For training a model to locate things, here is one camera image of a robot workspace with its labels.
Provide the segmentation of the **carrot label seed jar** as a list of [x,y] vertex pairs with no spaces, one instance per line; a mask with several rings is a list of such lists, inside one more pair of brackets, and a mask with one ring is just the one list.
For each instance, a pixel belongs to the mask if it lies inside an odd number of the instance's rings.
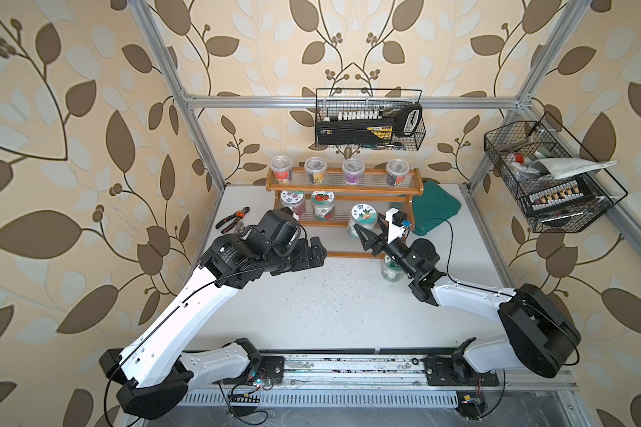
[[372,231],[377,225],[379,214],[377,210],[368,204],[354,205],[349,213],[349,221],[347,226],[347,233],[351,238],[358,239],[358,233],[355,229],[356,225]]

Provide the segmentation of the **wooden two-tier shelf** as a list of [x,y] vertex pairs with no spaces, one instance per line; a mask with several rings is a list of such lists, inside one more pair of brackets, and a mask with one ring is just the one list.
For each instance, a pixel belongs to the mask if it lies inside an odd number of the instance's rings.
[[[290,180],[279,183],[269,172],[265,179],[265,188],[273,193],[274,207],[282,208],[281,192],[284,190],[301,191],[306,198],[306,212],[300,223],[309,232],[317,232],[328,250],[329,257],[370,259],[372,255],[363,251],[360,241],[348,235],[348,222],[352,208],[357,204],[367,204],[384,213],[391,207],[399,206],[414,220],[412,202],[424,191],[421,172],[414,168],[406,174],[402,185],[392,187],[386,182],[386,170],[368,168],[357,185],[345,182],[345,176],[340,167],[331,167],[326,171],[325,179],[320,184],[309,183],[304,167],[294,167]],[[329,220],[322,220],[314,215],[311,195],[315,191],[329,190],[336,196],[334,215]]]

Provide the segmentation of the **grass label seed jar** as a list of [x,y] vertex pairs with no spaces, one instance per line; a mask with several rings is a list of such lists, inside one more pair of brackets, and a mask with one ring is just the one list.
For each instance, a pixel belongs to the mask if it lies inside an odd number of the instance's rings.
[[405,273],[398,265],[398,263],[389,255],[385,256],[384,261],[381,265],[380,273],[384,280],[391,283],[399,282],[405,276]]

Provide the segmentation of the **flower label seed jar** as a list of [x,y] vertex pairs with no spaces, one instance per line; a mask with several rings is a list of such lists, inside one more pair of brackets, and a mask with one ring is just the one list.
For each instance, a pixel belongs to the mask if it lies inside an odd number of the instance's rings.
[[281,203],[292,211],[296,219],[302,218],[306,213],[306,195],[302,191],[283,190]]

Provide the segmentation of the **tomato label seed jar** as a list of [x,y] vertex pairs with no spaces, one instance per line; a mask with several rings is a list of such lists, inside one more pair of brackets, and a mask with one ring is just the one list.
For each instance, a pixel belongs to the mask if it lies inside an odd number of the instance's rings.
[[329,221],[334,217],[336,196],[333,191],[317,190],[312,193],[311,202],[318,221]]

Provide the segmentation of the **clear seed jar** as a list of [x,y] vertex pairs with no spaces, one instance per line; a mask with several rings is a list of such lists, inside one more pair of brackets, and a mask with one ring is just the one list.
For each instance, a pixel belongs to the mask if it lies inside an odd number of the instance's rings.
[[328,164],[326,160],[320,157],[308,158],[308,160],[304,162],[304,170],[306,171],[309,183],[312,185],[320,185],[324,182],[327,169]]
[[292,175],[293,162],[286,155],[279,155],[271,160],[270,169],[277,183],[288,183]]
[[391,187],[401,186],[410,172],[409,164],[402,159],[393,159],[386,164],[386,183]]
[[346,185],[356,186],[361,183],[365,172],[364,163],[358,158],[347,158],[342,165]]

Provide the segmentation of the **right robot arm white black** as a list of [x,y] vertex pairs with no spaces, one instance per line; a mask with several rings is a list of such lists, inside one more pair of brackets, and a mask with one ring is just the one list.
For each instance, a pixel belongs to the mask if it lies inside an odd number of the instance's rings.
[[401,238],[390,239],[386,225],[380,227],[379,234],[360,225],[354,229],[365,251],[385,254],[395,261],[411,280],[409,289],[418,301],[466,311],[503,328],[498,336],[466,339],[452,354],[455,364],[479,374],[527,368],[553,378],[571,356],[580,355],[579,331],[537,286],[494,288],[455,279],[444,281],[447,275],[436,268],[440,257],[431,241],[419,238],[407,246]]

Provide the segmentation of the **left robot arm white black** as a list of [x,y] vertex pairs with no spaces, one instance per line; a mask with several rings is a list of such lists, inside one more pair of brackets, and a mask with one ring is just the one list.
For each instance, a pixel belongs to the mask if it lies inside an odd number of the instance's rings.
[[119,384],[121,410],[155,420],[186,394],[225,379],[256,377],[262,355],[247,338],[190,353],[186,347],[208,320],[247,284],[265,273],[279,276],[324,265],[328,256],[288,208],[269,210],[256,225],[217,237],[182,291],[152,325],[124,349],[110,349],[99,363],[109,384]]

